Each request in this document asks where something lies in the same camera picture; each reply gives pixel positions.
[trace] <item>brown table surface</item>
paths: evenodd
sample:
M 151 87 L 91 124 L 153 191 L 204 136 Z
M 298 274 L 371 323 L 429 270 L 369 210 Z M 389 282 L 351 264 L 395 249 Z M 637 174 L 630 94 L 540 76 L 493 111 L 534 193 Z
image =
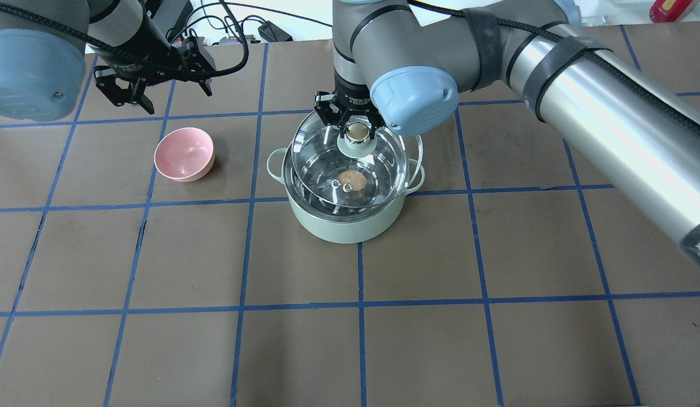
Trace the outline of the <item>brown table surface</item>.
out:
M 700 23 L 587 31 L 700 108 Z M 0 407 L 700 404 L 699 271 L 502 84 L 425 135 L 422 192 L 358 245 L 264 170 L 332 90 L 330 41 L 254 45 L 212 86 L 0 117 Z M 182 184 L 152 156 L 186 126 L 217 162 Z

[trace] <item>blue tape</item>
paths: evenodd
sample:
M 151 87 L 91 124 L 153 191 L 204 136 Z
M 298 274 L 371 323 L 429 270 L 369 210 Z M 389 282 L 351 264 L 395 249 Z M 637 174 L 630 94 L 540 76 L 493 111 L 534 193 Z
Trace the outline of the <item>blue tape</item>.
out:
M 19 129 L 22 127 L 51 127 L 51 126 L 71 126 L 72 122 L 43 122 L 43 123 L 16 123 L 0 124 L 0 129 Z
M 665 293 L 628 293 L 612 294 L 614 300 L 643 300 L 665 298 L 700 298 L 700 291 L 674 291 Z M 381 300 L 363 301 L 363 308 L 386 308 L 402 306 L 458 306 L 458 305 L 482 305 L 489 304 L 525 304 L 525 303 L 565 303 L 575 301 L 606 301 L 606 294 L 587 296 L 541 296 L 541 297 L 498 297 L 488 298 L 444 298 L 434 300 Z M 245 305 L 244 311 L 262 312 L 291 309 L 351 309 L 360 307 L 358 301 L 343 301 L 337 303 L 295 303 L 295 304 L 266 304 Z M 140 308 L 140 309 L 69 309 L 50 311 L 16 311 L 15 317 L 57 317 L 80 315 L 128 315 L 135 314 L 198 314 L 207 312 L 239 311 L 240 306 L 195 306 L 195 307 L 169 307 L 169 308 Z M 0 311 L 0 317 L 8 317 L 9 311 Z
M 502 100 L 502 101 L 464 101 L 464 102 L 458 103 L 458 106 L 487 106 L 487 105 L 492 105 L 492 104 L 518 104 L 518 103 L 524 103 L 524 101 L 520 100 L 520 99 L 510 99 L 510 100 Z
M 461 150 L 461 159 L 463 162 L 463 174 L 466 178 L 466 189 L 468 193 L 468 206 L 471 214 L 471 225 L 473 228 L 473 242 L 476 249 L 476 260 L 478 263 L 478 276 L 481 284 L 481 293 L 483 296 L 483 311 L 486 319 L 486 330 L 488 334 L 488 346 L 490 348 L 490 359 L 493 368 L 493 381 L 495 382 L 495 394 L 498 399 L 498 405 L 503 406 L 503 389 L 500 383 L 500 372 L 498 369 L 498 356 L 495 349 L 495 335 L 493 334 L 493 322 L 490 314 L 490 302 L 488 301 L 488 289 L 485 281 L 485 270 L 483 268 L 483 255 L 481 253 L 481 242 L 478 234 L 478 219 L 476 218 L 476 209 L 473 201 L 473 186 L 471 177 L 468 171 L 468 162 L 466 159 L 466 144 L 463 139 L 463 128 L 461 127 L 461 112 L 456 109 L 456 130 L 458 131 L 458 143 Z
M 255 203 L 257 202 L 287 202 L 289 201 L 289 198 L 286 196 L 280 196 L 277 198 L 255 198 L 254 199 Z
M 46 208 L 41 206 L 36 207 L 25 207 L 25 208 L 0 208 L 0 213 L 3 212 L 40 212 L 44 211 Z
M 169 89 L 169 98 L 167 100 L 166 110 L 164 111 L 164 118 L 162 123 L 162 129 L 159 133 L 159 141 L 166 134 L 167 121 L 169 118 L 169 109 L 171 108 L 172 98 L 174 98 L 174 89 L 176 88 L 176 80 L 172 80 L 171 88 Z M 139 265 L 139 258 L 141 253 L 141 243 L 144 242 L 144 230 L 146 230 L 146 221 L 149 219 L 149 209 L 151 209 L 152 194 L 154 192 L 154 181 L 157 177 L 156 167 L 152 167 L 152 175 L 149 178 L 149 187 L 146 189 L 146 201 L 144 201 L 144 216 L 141 219 L 141 227 L 139 229 L 139 235 L 136 237 L 136 249 L 133 253 L 133 260 L 131 261 L 131 273 L 129 274 L 128 284 L 126 286 L 126 296 L 124 297 L 123 311 L 122 311 L 122 321 L 119 323 L 119 330 L 116 336 L 116 346 L 114 347 L 114 355 L 111 359 L 111 368 L 109 370 L 109 379 L 106 383 L 106 392 L 104 393 L 104 407 L 109 406 L 111 400 L 111 390 L 113 388 L 114 379 L 116 377 L 116 366 L 118 364 L 119 353 L 122 351 L 123 333 L 126 327 L 126 317 L 128 315 L 128 307 L 131 303 L 131 293 L 133 292 L 133 282 L 136 278 L 136 268 Z
M 621 351 L 621 359 L 624 361 L 624 369 L 626 369 L 626 378 L 629 380 L 629 387 L 632 390 L 632 396 L 634 396 L 634 403 L 636 405 L 641 405 L 642 402 L 639 399 L 639 391 L 637 389 L 637 383 L 634 380 L 634 373 L 632 372 L 632 364 L 629 361 L 629 356 L 626 353 L 626 344 L 624 343 L 624 335 L 621 333 L 621 325 L 619 325 L 619 317 L 616 315 L 616 307 L 614 307 L 613 297 L 611 296 L 611 289 L 609 288 L 609 282 L 606 279 L 606 270 L 604 270 L 604 263 L 601 260 L 601 252 L 599 250 L 599 244 L 596 240 L 596 234 L 594 232 L 594 227 L 591 222 L 591 216 L 589 214 L 589 209 L 586 204 L 586 198 L 584 197 L 584 191 L 581 188 L 580 182 L 578 182 L 578 173 L 576 170 L 576 165 L 574 163 L 574 156 L 572 154 L 571 148 L 566 140 L 564 140 L 564 149 L 567 152 L 567 157 L 569 158 L 569 165 L 572 169 L 572 174 L 574 175 L 574 183 L 577 185 L 578 200 L 581 203 L 582 211 L 584 212 L 584 219 L 586 221 L 587 229 L 589 230 L 589 237 L 591 239 L 591 245 L 594 250 L 594 256 L 596 258 L 596 264 L 599 268 L 599 275 L 601 277 L 601 283 L 604 286 L 604 293 L 606 294 L 606 300 L 609 305 L 609 312 L 611 314 L 611 322 L 614 326 L 614 331 L 616 332 L 616 340 L 619 342 L 619 351 Z
M 623 25 L 620 25 L 619 30 L 621 30 L 622 36 L 624 36 L 624 42 L 626 43 L 626 48 L 629 49 L 629 54 L 632 55 L 632 61 L 634 61 L 634 66 L 637 67 L 638 70 L 642 70 L 642 66 L 639 65 L 639 59 L 637 59 L 637 53 L 634 52 L 632 42 L 629 41 L 629 35 L 626 33 L 626 28 Z
M 408 196 L 436 196 L 436 195 L 463 195 L 467 190 L 419 190 Z
M 241 118 L 242 116 L 257 116 L 257 112 L 256 111 L 241 111 L 241 112 L 237 112 L 237 113 L 184 114 L 182 116 L 170 116 L 169 120 Z
M 700 92 L 681 92 L 678 93 L 677 96 L 684 97 L 684 96 L 700 96 Z
M 126 203 L 122 205 L 78 205 L 78 206 L 50 206 L 48 211 L 112 211 L 114 209 L 138 209 L 144 208 L 143 203 Z
M 278 111 L 263 111 L 264 116 L 275 116 L 277 114 L 309 114 L 314 112 L 312 109 L 303 110 L 278 110 Z
M 365 265 L 363 264 L 362 242 L 357 244 L 357 299 L 358 331 L 360 335 L 360 405 L 368 407 L 368 376 L 365 368 Z
M 96 64 L 97 61 L 97 56 L 94 57 L 94 64 Z M 81 95 L 81 100 L 79 101 L 79 107 L 76 109 L 76 115 L 74 116 L 74 121 L 73 124 L 71 124 L 71 130 L 68 132 L 68 137 L 66 137 L 66 144 L 63 147 L 63 152 L 61 153 L 61 159 L 58 162 L 58 168 L 56 169 L 56 173 L 53 177 L 53 183 L 51 184 L 51 189 L 48 193 L 48 197 L 46 198 L 46 206 L 43 209 L 43 213 L 41 215 L 41 221 L 39 222 L 38 230 L 36 232 L 36 237 L 34 238 L 34 242 L 31 246 L 31 250 L 29 252 L 29 257 L 26 260 L 26 266 L 24 268 L 24 271 L 21 275 L 21 283 L 19 284 L 19 289 L 16 292 L 16 297 L 14 297 L 14 304 L 11 309 L 11 314 L 8 316 L 8 322 L 6 322 L 6 329 L 3 330 L 3 336 L 1 337 L 1 343 L 0 343 L 0 363 L 1 363 L 1 356 L 3 355 L 3 350 L 6 347 L 6 340 L 8 340 L 8 333 L 11 331 L 11 326 L 14 324 L 14 318 L 16 316 L 16 311 L 19 307 L 19 302 L 21 301 L 21 294 L 23 294 L 24 291 L 24 286 L 26 285 L 26 280 L 29 276 L 29 272 L 31 270 L 31 265 L 33 263 L 34 255 L 36 254 L 36 246 L 38 245 L 38 241 L 41 237 L 41 232 L 43 230 L 43 226 L 46 222 L 46 215 L 48 214 L 48 207 L 51 205 L 51 200 L 53 199 L 53 194 L 56 191 L 56 186 L 58 185 L 58 178 L 61 176 L 61 170 L 63 170 L 63 164 L 66 162 L 66 155 L 68 154 L 68 147 L 71 146 L 71 140 L 74 138 L 74 131 L 76 131 L 76 121 L 79 119 L 79 113 L 81 113 L 81 109 L 84 107 L 84 101 L 86 101 L 86 95 L 89 93 L 89 84 L 91 83 L 91 75 L 86 80 L 86 83 L 84 84 L 84 93 Z
M 474 189 L 473 193 L 515 193 L 515 192 L 541 192 L 545 190 L 575 190 L 575 186 L 562 185 L 552 188 L 520 187 L 520 188 L 482 188 Z
M 599 184 L 599 185 L 581 185 L 582 190 L 596 190 L 596 189 L 615 189 L 611 184 Z
M 151 202 L 151 206 L 190 206 L 190 205 L 223 205 L 248 204 L 250 199 L 209 199 L 206 201 L 161 201 Z
M 244 264 L 242 265 L 242 286 L 239 293 L 239 313 L 237 315 L 237 331 L 234 342 L 234 362 L 232 366 L 232 381 L 230 384 L 229 404 L 234 407 L 237 402 L 237 383 L 239 380 L 239 356 L 242 346 L 242 328 L 244 327 L 244 306 L 247 301 L 247 278 L 249 276 L 249 255 L 252 244 L 252 223 L 254 222 L 254 196 L 257 193 L 257 167 L 260 162 L 260 137 L 262 134 L 262 109 L 265 105 L 265 80 L 267 78 L 267 55 L 270 51 L 265 44 L 262 55 L 262 76 L 260 79 L 260 102 L 257 106 L 257 132 L 254 135 L 254 166 L 252 167 L 252 190 L 250 193 L 249 213 L 247 214 L 247 236 L 244 243 Z

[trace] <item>black strap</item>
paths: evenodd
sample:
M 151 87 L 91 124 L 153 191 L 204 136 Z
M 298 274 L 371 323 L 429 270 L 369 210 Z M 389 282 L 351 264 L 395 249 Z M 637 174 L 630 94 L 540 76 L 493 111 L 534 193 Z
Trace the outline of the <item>black strap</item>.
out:
M 104 20 L 104 18 L 116 10 L 117 6 L 121 2 L 122 0 L 113 0 L 113 2 L 108 5 L 108 7 L 104 8 L 104 10 L 100 11 L 97 15 L 92 15 L 91 18 L 89 18 L 89 24 L 98 23 L 99 21 Z
M 493 11 L 488 8 L 465 8 L 464 18 L 476 41 L 480 73 L 472 90 L 485 88 L 498 79 L 502 66 L 503 47 L 500 43 L 500 29 Z
M 548 31 L 549 28 L 553 28 L 557 25 L 563 25 L 563 24 L 569 24 L 567 21 L 552 21 L 552 23 L 548 23 L 546 25 L 542 25 L 539 27 L 539 30 L 541 31 Z M 526 49 L 526 46 L 531 43 L 536 37 L 538 37 L 538 34 L 536 33 L 531 33 L 528 34 L 525 40 L 521 42 L 521 44 L 516 48 L 516 52 L 513 53 L 513 56 L 511 57 L 511 60 L 508 61 L 508 68 L 505 70 L 505 84 L 508 86 L 511 86 L 511 72 L 513 72 L 513 66 L 516 65 L 516 60 L 518 60 L 518 57 L 521 56 L 521 52 Z
M 410 10 L 410 7 L 406 5 L 389 5 L 378 8 L 377 10 L 370 13 L 370 15 L 366 16 L 366 18 L 363 18 L 362 21 L 360 21 L 360 24 L 358 24 L 357 27 L 355 27 L 355 31 L 353 31 L 352 36 L 350 36 L 350 52 L 352 52 L 353 46 L 355 45 L 355 38 L 357 38 L 357 35 L 360 34 L 360 31 L 362 31 L 362 29 L 365 28 L 365 26 L 368 25 L 368 23 L 375 20 L 379 16 L 384 15 L 385 13 L 397 10 L 409 11 L 410 13 L 413 12 L 412 10 Z
M 536 65 L 524 85 L 523 98 L 526 106 L 539 121 L 545 123 L 539 109 L 541 109 L 541 100 L 551 83 L 585 51 L 599 49 L 609 48 L 591 37 L 565 37 Z
M 337 52 L 337 54 L 338 54 L 340 57 L 342 57 L 342 59 L 345 59 L 345 61 L 347 61 L 347 62 L 352 62 L 353 64 L 355 63 L 355 60 L 354 60 L 354 59 L 352 59 L 351 57 L 348 57 L 347 55 L 345 55 L 345 54 L 343 54 L 342 52 L 340 52 L 340 50 L 338 49 L 338 46 L 337 46 L 337 45 L 334 45 L 334 47 L 335 47 L 335 51 Z

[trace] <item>silver cylinder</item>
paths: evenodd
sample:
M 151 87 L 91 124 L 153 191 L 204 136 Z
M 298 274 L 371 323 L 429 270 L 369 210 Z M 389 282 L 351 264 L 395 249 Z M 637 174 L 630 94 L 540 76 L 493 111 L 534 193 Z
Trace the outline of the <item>silver cylinder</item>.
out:
M 136 34 L 144 18 L 144 10 L 140 2 L 120 0 L 110 13 L 89 24 L 89 35 L 110 46 L 120 46 Z
M 358 85 L 365 85 L 365 78 L 363 78 L 362 72 L 360 72 L 360 68 L 358 68 L 357 64 L 348 61 L 345 57 L 340 55 L 337 49 L 332 49 L 332 64 L 335 66 L 335 72 L 344 80 Z
M 516 93 L 552 47 L 536 38 L 521 52 L 511 75 Z M 700 124 L 697 109 L 611 52 L 597 54 Z M 551 83 L 539 112 L 672 240 L 700 225 L 699 135 L 583 57 Z

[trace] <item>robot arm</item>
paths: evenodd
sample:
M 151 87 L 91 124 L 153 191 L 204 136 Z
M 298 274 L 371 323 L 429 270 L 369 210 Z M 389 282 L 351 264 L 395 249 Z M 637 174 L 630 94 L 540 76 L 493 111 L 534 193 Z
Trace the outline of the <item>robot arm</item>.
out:
M 172 78 L 205 85 L 246 62 L 213 72 L 196 41 L 169 46 L 138 0 L 9 3 L 113 47 L 97 49 L 108 66 L 94 69 L 94 78 L 117 105 L 150 111 L 145 86 Z M 348 119 L 361 115 L 371 137 L 381 126 L 414 136 L 451 116 L 460 92 L 505 80 L 700 267 L 699 111 L 569 25 L 570 0 L 502 0 L 425 27 L 408 3 L 334 0 L 335 92 L 318 92 L 314 104 L 325 124 L 344 134 Z M 71 112 L 83 46 L 0 12 L 0 55 L 11 56 L 0 58 L 0 114 L 46 121 Z M 129 88 L 118 88 L 116 78 Z
M 573 5 L 503 0 L 421 27 L 405 0 L 334 0 L 335 110 L 374 105 L 412 136 L 451 116 L 458 92 L 505 80 L 700 268 L 700 112 L 583 36 L 559 4 Z M 363 86 L 365 105 L 345 102 Z
M 10 15 L 1 11 L 6 5 L 37 17 Z M 0 55 L 6 56 L 0 58 L 3 116 L 51 121 L 64 118 L 76 104 L 85 72 L 84 42 L 37 18 L 57 21 L 113 47 L 92 46 L 106 64 L 94 67 L 92 75 L 115 106 L 136 104 L 153 114 L 144 89 L 172 79 L 193 80 L 208 96 L 212 94 L 210 77 L 187 78 L 156 68 L 215 72 L 202 39 L 190 37 L 179 48 L 171 46 L 138 0 L 4 0 L 0 2 Z M 123 52 L 148 63 L 127 59 Z M 126 81 L 127 87 L 117 85 L 117 79 Z

